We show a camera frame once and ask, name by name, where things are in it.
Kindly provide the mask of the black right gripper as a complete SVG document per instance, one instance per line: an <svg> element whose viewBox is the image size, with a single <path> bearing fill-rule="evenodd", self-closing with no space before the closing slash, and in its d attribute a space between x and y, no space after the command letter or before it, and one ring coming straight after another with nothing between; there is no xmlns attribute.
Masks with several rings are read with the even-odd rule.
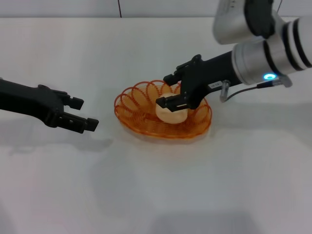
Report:
<svg viewBox="0 0 312 234"><path fill-rule="evenodd" d="M221 86L213 88L210 85L225 80L231 86L242 83L235 73L231 51L206 61L202 60L201 55L196 55L163 78L169 86L180 83L181 95L160 97L156 104L171 112L196 109L206 95L221 90Z"/></svg>

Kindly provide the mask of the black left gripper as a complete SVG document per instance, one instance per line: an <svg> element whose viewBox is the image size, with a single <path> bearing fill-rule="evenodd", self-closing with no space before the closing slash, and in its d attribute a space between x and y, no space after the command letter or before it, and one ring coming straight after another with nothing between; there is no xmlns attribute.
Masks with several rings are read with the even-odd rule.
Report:
<svg viewBox="0 0 312 234"><path fill-rule="evenodd" d="M48 127L60 127L82 134L94 132L97 119L82 118L63 113L63 105L80 110L84 100L71 97L67 92L51 90L46 86L28 87L0 80L0 108L9 112L28 115L41 120Z"/></svg>

